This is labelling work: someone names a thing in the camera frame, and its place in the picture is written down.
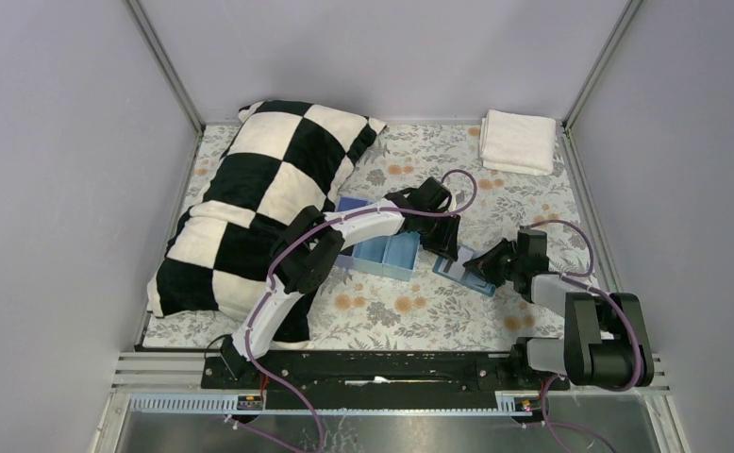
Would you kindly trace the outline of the white credit card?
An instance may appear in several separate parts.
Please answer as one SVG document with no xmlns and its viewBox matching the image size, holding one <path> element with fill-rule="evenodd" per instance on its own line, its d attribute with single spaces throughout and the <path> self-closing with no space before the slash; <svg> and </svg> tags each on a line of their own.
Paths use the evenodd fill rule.
<svg viewBox="0 0 734 453">
<path fill-rule="evenodd" d="M 455 279 L 461 279 L 466 273 L 464 264 L 475 257 L 475 250 L 461 246 L 458 250 L 457 258 L 449 260 L 442 266 L 442 272 Z"/>
</svg>

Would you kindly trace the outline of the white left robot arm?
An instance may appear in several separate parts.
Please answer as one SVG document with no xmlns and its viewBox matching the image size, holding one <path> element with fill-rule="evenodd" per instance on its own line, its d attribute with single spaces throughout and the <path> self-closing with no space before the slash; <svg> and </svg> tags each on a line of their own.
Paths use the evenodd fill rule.
<svg viewBox="0 0 734 453">
<path fill-rule="evenodd" d="M 370 205 L 321 213 L 302 209 L 273 247 L 263 297 L 243 324 L 224 341 L 220 356 L 233 379 L 240 379 L 270 349 L 270 343 L 292 307 L 328 278 L 340 253 L 377 237 L 417 232 L 433 242 L 433 251 L 457 255 L 462 212 L 442 180 L 428 178 L 418 188 L 389 193 Z"/>
</svg>

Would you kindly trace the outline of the teal card holder wallet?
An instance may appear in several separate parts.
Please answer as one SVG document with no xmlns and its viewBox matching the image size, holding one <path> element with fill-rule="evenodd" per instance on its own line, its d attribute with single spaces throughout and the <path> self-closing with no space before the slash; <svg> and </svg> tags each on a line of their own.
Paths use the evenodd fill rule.
<svg viewBox="0 0 734 453">
<path fill-rule="evenodd" d="M 480 255 L 479 252 L 475 251 L 475 258 L 478 258 Z M 486 295 L 486 296 L 494 296 L 496 292 L 496 287 L 492 285 L 491 283 L 487 282 L 482 277 L 466 270 L 465 275 L 461 279 L 455 279 L 450 276 L 445 275 L 442 272 L 442 266 L 446 264 L 450 259 L 446 259 L 443 257 L 438 257 L 434 266 L 433 266 L 433 273 L 436 275 L 439 275 L 441 277 L 445 277 L 453 282 L 456 282 L 457 284 L 464 286 L 470 290 L 476 291 L 480 294 Z"/>
</svg>

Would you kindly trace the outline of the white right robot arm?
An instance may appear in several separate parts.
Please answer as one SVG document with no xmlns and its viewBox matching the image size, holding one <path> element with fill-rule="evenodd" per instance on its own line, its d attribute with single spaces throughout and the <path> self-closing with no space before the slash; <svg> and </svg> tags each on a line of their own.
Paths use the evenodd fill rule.
<svg viewBox="0 0 734 453">
<path fill-rule="evenodd" d="M 519 338 L 509 353 L 509 372 L 521 381 L 557 376 L 613 392 L 649 386 L 655 365 L 639 298 L 556 272 L 547 243 L 545 232 L 521 228 L 516 239 L 503 239 L 463 265 L 495 287 L 510 284 L 525 302 L 563 319 L 559 338 Z"/>
</svg>

